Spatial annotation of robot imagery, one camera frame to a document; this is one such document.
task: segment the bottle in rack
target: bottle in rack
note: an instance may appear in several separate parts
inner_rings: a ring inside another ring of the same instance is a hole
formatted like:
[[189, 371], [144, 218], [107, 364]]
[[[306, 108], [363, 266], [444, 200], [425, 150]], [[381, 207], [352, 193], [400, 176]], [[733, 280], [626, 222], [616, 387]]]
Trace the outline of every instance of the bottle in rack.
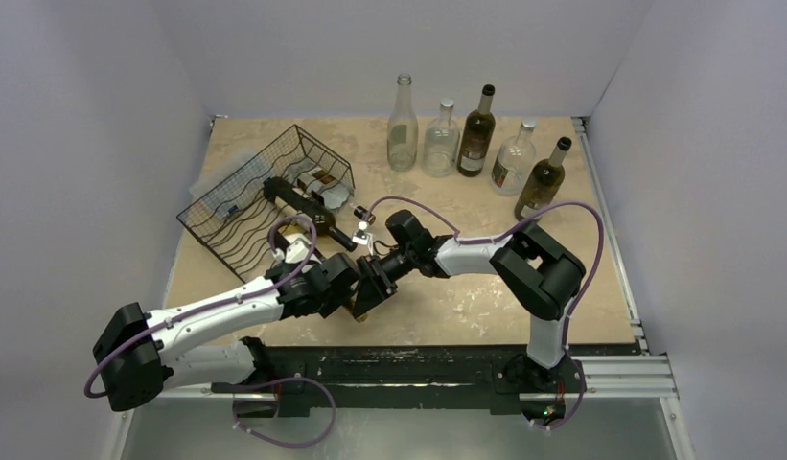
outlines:
[[409, 171], [416, 163], [418, 121], [413, 111], [409, 74], [399, 74], [396, 105], [387, 120], [387, 163], [393, 171]]
[[534, 165], [515, 205], [515, 219], [521, 220], [551, 203], [566, 178], [563, 160], [570, 150], [570, 146], [571, 140], [561, 137], [551, 156]]
[[444, 177], [455, 168], [461, 129], [452, 119], [454, 107], [455, 101], [442, 99], [441, 112], [438, 118], [429, 123], [424, 135], [422, 167], [433, 177]]
[[495, 116], [490, 111], [495, 87], [487, 84], [483, 87], [480, 104], [467, 117], [464, 134], [461, 137], [461, 149], [458, 153], [458, 171], [467, 177], [475, 177], [483, 171], [483, 162], [492, 133], [495, 132]]
[[506, 139], [500, 145], [489, 180], [498, 194], [514, 196], [521, 191], [537, 156], [537, 149], [531, 142], [531, 134], [536, 126], [537, 122], [533, 118], [524, 118], [518, 135]]

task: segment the wall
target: wall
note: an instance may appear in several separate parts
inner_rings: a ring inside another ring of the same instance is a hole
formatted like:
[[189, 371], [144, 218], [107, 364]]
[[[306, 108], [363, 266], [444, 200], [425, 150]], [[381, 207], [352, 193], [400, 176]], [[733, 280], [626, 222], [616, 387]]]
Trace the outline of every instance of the wall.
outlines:
[[233, 116], [590, 115], [652, 0], [153, 0], [204, 105]]
[[98, 458], [91, 347], [159, 305], [205, 124], [147, 0], [0, 1], [0, 460]]
[[787, 0], [657, 1], [590, 140], [698, 458], [787, 458]]

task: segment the wooden table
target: wooden table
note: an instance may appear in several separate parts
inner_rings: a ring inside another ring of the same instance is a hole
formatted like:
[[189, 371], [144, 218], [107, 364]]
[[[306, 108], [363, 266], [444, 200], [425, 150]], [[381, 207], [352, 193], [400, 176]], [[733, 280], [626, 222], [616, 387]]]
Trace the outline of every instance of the wooden table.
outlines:
[[[429, 119], [419, 119], [427, 126]], [[354, 201], [369, 206], [381, 196], [416, 199], [436, 209], [461, 229], [465, 237], [497, 235], [515, 223], [515, 197], [496, 195], [488, 173], [500, 143], [518, 131], [520, 118], [501, 117], [487, 156], [484, 173], [475, 178], [453, 174], [427, 176], [419, 166], [392, 172], [385, 156], [386, 125], [374, 118], [217, 119], [201, 174], [208, 173], [243, 148], [259, 151], [292, 124], [298, 124], [351, 162], [356, 182]], [[532, 137], [538, 159], [547, 157], [561, 136], [574, 140], [566, 157], [566, 180], [557, 199], [579, 199], [597, 206], [582, 149], [570, 118], [540, 118]], [[433, 235], [450, 233], [438, 219], [414, 206], [386, 201], [374, 214], [377, 238], [392, 242], [384, 220], [394, 211], [411, 209]], [[346, 233], [356, 228], [350, 210], [338, 215]], [[587, 269], [593, 262], [597, 234], [592, 216], [580, 208], [552, 211], [541, 226], [576, 254]], [[318, 245], [329, 255], [341, 249], [330, 239]], [[360, 255], [360, 247], [354, 257]], [[626, 343], [633, 334], [628, 320], [613, 254], [605, 248], [602, 265], [590, 290], [571, 320], [571, 343]], [[176, 256], [166, 306], [177, 307], [235, 288], [240, 281], [185, 232]], [[526, 343], [529, 315], [496, 276], [464, 275], [449, 280], [427, 279], [413, 272], [398, 282], [399, 292], [371, 310], [363, 323], [340, 309], [327, 319], [319, 315], [289, 318], [223, 337], [219, 343], [256, 335], [269, 345], [451, 345]]]

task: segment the brown bottle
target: brown bottle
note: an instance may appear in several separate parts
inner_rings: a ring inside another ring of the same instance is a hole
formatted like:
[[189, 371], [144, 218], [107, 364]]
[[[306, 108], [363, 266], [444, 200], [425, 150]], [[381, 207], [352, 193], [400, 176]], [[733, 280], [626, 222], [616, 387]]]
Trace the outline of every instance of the brown bottle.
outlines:
[[563, 180], [566, 178], [566, 169], [563, 160], [570, 150], [571, 140], [561, 137], [557, 141], [557, 148], [545, 160], [540, 160], [534, 165], [528, 180], [525, 182], [518, 203], [515, 205], [515, 219], [522, 218], [547, 206], [557, 195]]
[[491, 84], [484, 86], [477, 110], [467, 116], [467, 123], [464, 125], [458, 152], [458, 172], [467, 177], [475, 177], [483, 171], [489, 142], [495, 132], [495, 116], [490, 111], [493, 96], [495, 87]]

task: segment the wire rack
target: wire rack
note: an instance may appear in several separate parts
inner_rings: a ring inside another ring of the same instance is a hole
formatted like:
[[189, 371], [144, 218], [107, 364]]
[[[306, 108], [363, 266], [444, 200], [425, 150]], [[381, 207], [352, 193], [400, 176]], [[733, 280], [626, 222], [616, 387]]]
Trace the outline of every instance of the wire rack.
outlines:
[[264, 197], [264, 181], [281, 176], [295, 183], [300, 174], [315, 167], [336, 179], [323, 190], [342, 184], [354, 193], [351, 164], [302, 127], [292, 125], [176, 218], [246, 282], [260, 274], [257, 268], [269, 250], [268, 229], [286, 211]]

